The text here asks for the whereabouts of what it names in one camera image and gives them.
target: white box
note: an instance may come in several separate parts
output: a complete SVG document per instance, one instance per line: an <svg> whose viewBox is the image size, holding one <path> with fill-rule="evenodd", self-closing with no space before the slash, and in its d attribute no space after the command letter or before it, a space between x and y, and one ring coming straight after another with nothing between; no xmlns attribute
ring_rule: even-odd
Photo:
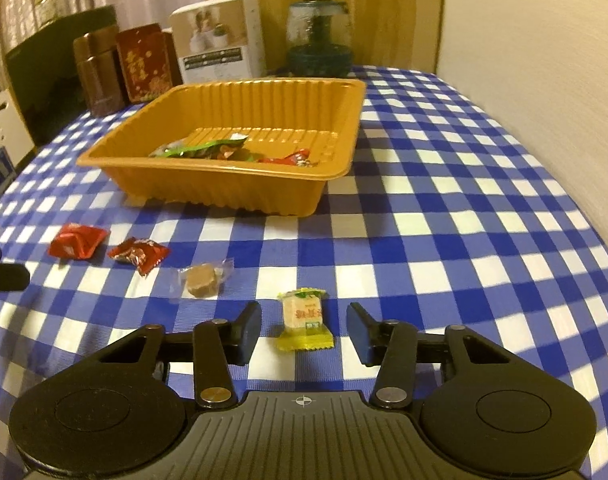
<svg viewBox="0 0 608 480"><path fill-rule="evenodd" d="M170 16L184 83L250 79L266 72L258 0L206 0Z"/></svg>

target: green snack package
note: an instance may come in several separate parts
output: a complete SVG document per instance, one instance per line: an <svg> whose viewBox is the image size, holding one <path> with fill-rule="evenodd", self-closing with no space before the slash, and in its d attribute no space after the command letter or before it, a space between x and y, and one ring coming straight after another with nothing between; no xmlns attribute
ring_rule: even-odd
<svg viewBox="0 0 608 480"><path fill-rule="evenodd" d="M165 158L213 158L228 160L228 158L244 145L248 136L232 134L229 139L210 140L198 146L176 146L157 156Z"/></svg>
<svg viewBox="0 0 608 480"><path fill-rule="evenodd" d="M282 351L333 348L333 334L322 319L322 300L327 296L321 288L298 288L278 299L284 314L284 332L277 338Z"/></svg>

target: black label on box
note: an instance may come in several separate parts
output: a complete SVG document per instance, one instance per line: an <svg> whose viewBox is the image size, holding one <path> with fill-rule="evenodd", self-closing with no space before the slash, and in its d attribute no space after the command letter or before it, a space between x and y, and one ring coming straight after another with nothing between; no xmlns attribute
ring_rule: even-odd
<svg viewBox="0 0 608 480"><path fill-rule="evenodd" d="M191 68L199 68L202 66L232 63L233 61L241 61L242 59L242 49L236 47L227 48L225 50L213 50L212 52L185 57L183 62L184 68L190 70Z"/></svg>

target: tablecloth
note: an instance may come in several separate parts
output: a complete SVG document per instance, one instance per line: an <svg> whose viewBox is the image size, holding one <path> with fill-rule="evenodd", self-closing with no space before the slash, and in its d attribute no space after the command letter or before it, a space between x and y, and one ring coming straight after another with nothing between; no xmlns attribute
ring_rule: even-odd
<svg viewBox="0 0 608 480"><path fill-rule="evenodd" d="M328 183L309 218L162 203L125 196L100 170L75 160L139 106L106 118L81 115L0 201L0 245L25 262L32 283L0 294L0 480L21 477L8 413L31 385L145 323L188 331L234 318L260 300L261 338L233 367L247 389L362 389L345 309L442 332L463 323L574 386L599 425L582 471L608 479L608 249L555 179L496 121L434 75L357 67L368 83L353 167ZM150 237L171 254L147 278L105 248L91 262L46 254L66 222L110 229L108 245ZM169 301L180 267L234 258L210 300ZM280 354L279 292L325 288L332 350ZM191 367L170 385L191 396ZM424 369L418 395L437 383Z"/></svg>

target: white wall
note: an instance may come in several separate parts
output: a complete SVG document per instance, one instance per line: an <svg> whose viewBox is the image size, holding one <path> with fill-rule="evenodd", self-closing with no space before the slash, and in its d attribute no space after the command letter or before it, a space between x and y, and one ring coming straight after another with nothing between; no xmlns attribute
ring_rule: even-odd
<svg viewBox="0 0 608 480"><path fill-rule="evenodd" d="M608 0L445 0L437 73L542 162L608 245Z"/></svg>

